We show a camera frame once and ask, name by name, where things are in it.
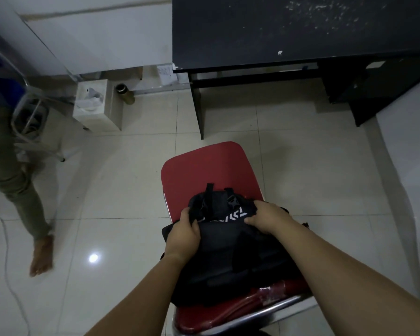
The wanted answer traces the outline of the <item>person's left hand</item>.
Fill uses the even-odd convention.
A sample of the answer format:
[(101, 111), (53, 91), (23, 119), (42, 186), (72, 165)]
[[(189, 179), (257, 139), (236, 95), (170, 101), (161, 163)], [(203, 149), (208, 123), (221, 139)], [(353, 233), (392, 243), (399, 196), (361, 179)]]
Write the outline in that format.
[(194, 243), (189, 217), (190, 208), (186, 207), (181, 211), (180, 219), (168, 234), (165, 259), (174, 259), (181, 264), (186, 264), (197, 252), (200, 243)]

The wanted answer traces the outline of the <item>person's right hand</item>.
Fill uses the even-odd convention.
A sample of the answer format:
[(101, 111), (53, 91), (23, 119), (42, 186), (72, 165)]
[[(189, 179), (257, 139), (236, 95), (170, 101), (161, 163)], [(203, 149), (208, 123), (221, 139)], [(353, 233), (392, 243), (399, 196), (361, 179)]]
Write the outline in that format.
[(255, 200), (253, 203), (257, 209), (254, 215), (260, 215), (264, 220), (264, 227), (256, 228), (262, 233), (275, 235), (285, 225), (296, 222), (285, 209), (274, 203), (259, 200)]

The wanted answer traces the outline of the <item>black bag with white print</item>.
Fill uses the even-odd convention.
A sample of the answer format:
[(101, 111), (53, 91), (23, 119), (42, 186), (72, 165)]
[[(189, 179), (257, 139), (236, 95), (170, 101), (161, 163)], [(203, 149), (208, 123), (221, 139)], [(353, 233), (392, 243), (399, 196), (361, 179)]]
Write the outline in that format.
[(215, 191), (208, 183), (188, 206), (190, 224), (197, 221), (201, 239), (175, 285), (175, 306), (214, 305), (280, 280), (302, 278), (275, 237), (244, 222), (257, 213), (252, 199), (232, 188)]

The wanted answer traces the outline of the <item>person's right forearm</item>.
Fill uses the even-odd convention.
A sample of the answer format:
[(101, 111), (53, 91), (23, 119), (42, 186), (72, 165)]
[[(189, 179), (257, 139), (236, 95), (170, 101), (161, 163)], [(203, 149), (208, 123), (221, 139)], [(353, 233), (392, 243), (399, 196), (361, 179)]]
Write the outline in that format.
[(274, 231), (336, 335), (420, 336), (420, 300), (282, 212)]

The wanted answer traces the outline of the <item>person's left forearm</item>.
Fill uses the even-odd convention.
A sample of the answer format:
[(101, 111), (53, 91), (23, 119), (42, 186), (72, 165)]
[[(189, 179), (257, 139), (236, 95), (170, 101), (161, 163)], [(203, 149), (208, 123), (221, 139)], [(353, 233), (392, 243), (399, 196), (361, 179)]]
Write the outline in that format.
[(165, 256), (143, 280), (84, 336), (161, 336), (185, 254)]

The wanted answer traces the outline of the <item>red padded metal chair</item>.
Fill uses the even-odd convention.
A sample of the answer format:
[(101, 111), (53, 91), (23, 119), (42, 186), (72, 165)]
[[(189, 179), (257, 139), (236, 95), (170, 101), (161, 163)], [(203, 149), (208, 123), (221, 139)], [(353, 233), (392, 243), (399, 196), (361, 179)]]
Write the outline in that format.
[[(167, 240), (190, 199), (213, 183), (215, 191), (232, 188), (246, 199), (263, 200), (242, 147), (227, 141), (169, 159), (161, 170), (163, 195), (172, 224), (162, 229)], [(280, 280), (213, 305), (175, 306), (174, 336), (269, 336), (262, 328), (286, 317), (293, 305), (313, 295), (304, 278)]]

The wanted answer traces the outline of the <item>gold metal bottle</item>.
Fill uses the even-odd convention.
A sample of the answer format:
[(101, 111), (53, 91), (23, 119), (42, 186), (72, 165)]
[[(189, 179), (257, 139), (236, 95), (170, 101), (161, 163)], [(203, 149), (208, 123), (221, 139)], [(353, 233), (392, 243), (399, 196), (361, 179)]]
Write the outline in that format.
[(115, 86), (117, 94), (122, 98), (123, 102), (127, 105), (135, 103), (134, 92), (129, 90), (126, 84), (120, 83)]

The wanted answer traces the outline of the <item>white paper sheet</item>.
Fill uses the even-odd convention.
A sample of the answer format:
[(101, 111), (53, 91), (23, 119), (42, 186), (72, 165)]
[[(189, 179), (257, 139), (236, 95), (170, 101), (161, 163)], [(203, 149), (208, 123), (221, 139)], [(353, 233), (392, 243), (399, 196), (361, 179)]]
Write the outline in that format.
[(168, 86), (178, 82), (178, 77), (173, 72), (172, 64), (158, 65), (157, 72), (162, 86)]

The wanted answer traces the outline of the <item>white tissue box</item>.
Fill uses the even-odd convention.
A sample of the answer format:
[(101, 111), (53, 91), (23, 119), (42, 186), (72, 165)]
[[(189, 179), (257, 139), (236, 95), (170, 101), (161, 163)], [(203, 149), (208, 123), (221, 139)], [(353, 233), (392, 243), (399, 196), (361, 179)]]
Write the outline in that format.
[(114, 82), (89, 80), (77, 84), (73, 118), (93, 133), (117, 132), (122, 129), (123, 100)]

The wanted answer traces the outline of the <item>black desk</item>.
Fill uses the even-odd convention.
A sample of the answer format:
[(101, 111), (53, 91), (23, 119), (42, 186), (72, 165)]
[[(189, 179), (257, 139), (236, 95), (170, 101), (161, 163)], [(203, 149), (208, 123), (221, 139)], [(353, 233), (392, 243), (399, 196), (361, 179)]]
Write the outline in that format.
[(200, 90), (321, 78), (355, 125), (420, 83), (420, 0), (172, 0), (172, 66)]

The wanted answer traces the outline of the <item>white cabinet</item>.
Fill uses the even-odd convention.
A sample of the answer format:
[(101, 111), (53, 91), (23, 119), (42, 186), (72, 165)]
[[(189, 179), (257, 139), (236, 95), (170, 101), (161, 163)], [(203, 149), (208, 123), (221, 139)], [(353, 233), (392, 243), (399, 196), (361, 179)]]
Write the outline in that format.
[(26, 76), (172, 62), (172, 0), (0, 0), (0, 50)]

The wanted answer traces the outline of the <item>metal frame stool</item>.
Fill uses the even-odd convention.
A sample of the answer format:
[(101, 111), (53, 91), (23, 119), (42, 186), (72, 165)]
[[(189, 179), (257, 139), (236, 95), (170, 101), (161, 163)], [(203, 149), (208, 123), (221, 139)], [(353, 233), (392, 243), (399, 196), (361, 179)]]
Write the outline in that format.
[(41, 153), (65, 162), (61, 140), (72, 104), (48, 95), (31, 85), (26, 77), (21, 78), (23, 94), (10, 119), (15, 146), (25, 152)]

